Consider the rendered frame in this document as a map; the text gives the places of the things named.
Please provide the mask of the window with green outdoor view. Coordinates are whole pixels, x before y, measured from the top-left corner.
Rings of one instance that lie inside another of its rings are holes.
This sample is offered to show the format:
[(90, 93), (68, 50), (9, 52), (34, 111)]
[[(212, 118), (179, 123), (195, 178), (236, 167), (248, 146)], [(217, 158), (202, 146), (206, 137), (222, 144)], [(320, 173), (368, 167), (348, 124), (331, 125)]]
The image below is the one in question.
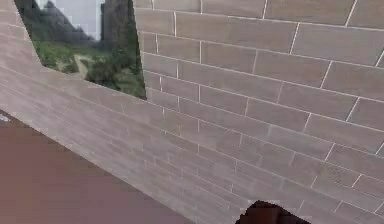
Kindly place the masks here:
[(41, 64), (144, 99), (133, 0), (14, 0)]

